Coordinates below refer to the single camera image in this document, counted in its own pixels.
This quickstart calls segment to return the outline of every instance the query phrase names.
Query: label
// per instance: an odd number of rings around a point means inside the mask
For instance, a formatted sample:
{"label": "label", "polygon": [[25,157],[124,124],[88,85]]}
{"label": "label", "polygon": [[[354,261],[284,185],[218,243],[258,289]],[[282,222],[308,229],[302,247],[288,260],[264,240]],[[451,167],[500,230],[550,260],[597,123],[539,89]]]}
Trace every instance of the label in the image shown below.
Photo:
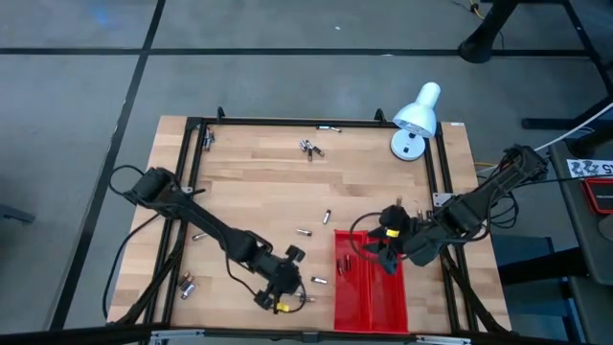
{"label": "label", "polygon": [[596,159],[567,159],[568,172],[572,177],[590,177],[596,175],[611,175],[613,177],[613,161]]}

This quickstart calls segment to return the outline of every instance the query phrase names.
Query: lamp base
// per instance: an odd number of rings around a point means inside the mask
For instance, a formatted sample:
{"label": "lamp base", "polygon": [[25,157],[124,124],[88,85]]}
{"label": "lamp base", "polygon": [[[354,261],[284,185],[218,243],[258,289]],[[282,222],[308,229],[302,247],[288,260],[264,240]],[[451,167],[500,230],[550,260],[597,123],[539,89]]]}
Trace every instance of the lamp base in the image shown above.
{"label": "lamp base", "polygon": [[390,147],[396,157],[413,161],[420,158],[425,151],[425,141],[418,135],[411,138],[409,134],[411,133],[406,129],[397,131],[392,137]]}

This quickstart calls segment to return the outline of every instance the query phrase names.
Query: black floor stripe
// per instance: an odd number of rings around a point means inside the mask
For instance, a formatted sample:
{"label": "black floor stripe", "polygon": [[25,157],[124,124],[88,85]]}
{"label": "black floor stripe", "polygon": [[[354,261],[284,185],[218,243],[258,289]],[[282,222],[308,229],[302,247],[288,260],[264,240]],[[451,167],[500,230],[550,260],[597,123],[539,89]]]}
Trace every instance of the black floor stripe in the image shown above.
{"label": "black floor stripe", "polygon": [[[29,56],[343,56],[343,57],[456,57],[457,49],[370,48],[0,48],[0,55]],[[581,49],[492,50],[494,57],[589,57]]]}
{"label": "black floor stripe", "polygon": [[136,56],[141,48],[0,48],[0,55]]}
{"label": "black floor stripe", "polygon": [[[147,38],[145,40],[145,44],[143,45],[143,50],[148,50],[151,48],[151,44],[155,38],[155,32],[157,31],[160,23],[160,18],[162,17],[162,11],[165,4],[166,0],[158,0],[157,2],[155,12],[153,13],[153,18],[151,19],[151,24],[149,25]],[[132,75],[132,80],[127,89],[127,95],[125,96],[122,113],[117,121],[117,127],[115,128],[115,132],[111,138],[111,144],[104,159],[104,164],[102,166],[100,176],[98,177],[96,189],[92,195],[82,227],[79,230],[79,244],[77,245],[77,250],[75,251],[75,255],[70,264],[62,292],[59,295],[56,312],[54,313],[51,321],[50,330],[61,330],[64,328],[64,324],[66,323],[66,318],[68,317],[68,312],[70,311],[70,305],[72,304],[75,296],[75,291],[77,290],[77,286],[79,284],[79,278],[85,264],[85,259],[87,258],[87,252],[89,251],[89,246],[91,245],[91,241],[94,237],[96,223],[98,222],[98,217],[100,216],[102,209],[102,203],[104,202],[104,197],[106,196],[108,182],[110,181],[111,173],[115,167],[119,149],[124,139],[125,129],[127,128],[127,122],[132,112],[132,107],[134,106],[134,100],[136,99],[136,94],[141,84],[143,73],[145,72],[147,59],[147,54],[141,54],[138,62],[136,63],[136,68],[134,69],[134,74]]]}

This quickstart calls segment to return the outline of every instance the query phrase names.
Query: desk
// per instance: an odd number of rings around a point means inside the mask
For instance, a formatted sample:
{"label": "desk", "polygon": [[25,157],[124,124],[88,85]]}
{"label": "desk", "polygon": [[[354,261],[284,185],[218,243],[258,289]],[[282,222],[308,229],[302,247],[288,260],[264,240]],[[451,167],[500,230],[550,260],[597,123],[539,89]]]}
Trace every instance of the desk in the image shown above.
{"label": "desk", "polygon": [[[186,118],[161,118],[148,165],[171,171],[181,145]],[[231,280],[224,256],[211,240],[192,241],[200,231],[188,227],[181,272],[195,276],[197,288],[187,300],[177,293],[172,311],[173,326],[241,328],[253,330],[333,331],[335,263],[332,259],[334,229],[349,229],[359,216],[379,211],[403,197],[403,206],[414,215],[431,208],[431,195],[423,157],[415,162],[396,159],[389,147],[394,128],[345,127],[342,133],[317,130],[314,126],[211,126],[216,141],[201,156],[196,188],[207,192],[195,201],[231,226],[256,231],[275,246],[278,255],[294,244],[306,252],[300,270],[309,295],[316,303],[295,314],[273,315],[261,310],[243,286]],[[443,124],[449,170],[456,193],[477,186],[472,155],[464,124]],[[313,162],[298,149],[300,139],[309,139],[325,153]],[[442,186],[436,143],[431,140],[438,184]],[[193,155],[188,154],[189,161]],[[322,217],[331,209],[328,224]],[[152,216],[137,208],[133,226]],[[151,279],[163,221],[158,219],[127,245],[109,311],[109,321],[127,312]],[[295,233],[296,227],[313,232],[312,237]],[[363,229],[376,226],[365,219]],[[510,328],[498,270],[490,239],[465,246],[470,281],[489,311]],[[233,273],[253,288],[264,280],[231,264]],[[409,331],[448,334],[443,277],[440,261],[417,267],[403,264]],[[329,278],[316,285],[311,276]],[[461,292],[456,288],[460,323],[467,329]],[[160,289],[155,320],[160,319],[166,287]],[[295,297],[285,297],[296,305]]]}

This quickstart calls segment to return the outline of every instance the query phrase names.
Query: sticker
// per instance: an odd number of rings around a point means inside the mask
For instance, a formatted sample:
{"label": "sticker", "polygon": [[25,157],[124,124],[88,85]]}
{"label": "sticker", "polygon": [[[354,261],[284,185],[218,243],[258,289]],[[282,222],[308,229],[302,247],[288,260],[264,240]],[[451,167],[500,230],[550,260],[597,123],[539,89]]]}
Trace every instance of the sticker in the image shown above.
{"label": "sticker", "polygon": [[392,230],[392,229],[387,229],[387,231],[385,232],[385,235],[387,235],[387,237],[398,237],[398,235],[400,235],[400,231],[398,230]]}
{"label": "sticker", "polygon": [[571,177],[590,177],[610,174],[613,177],[613,161],[596,159],[567,159]]}

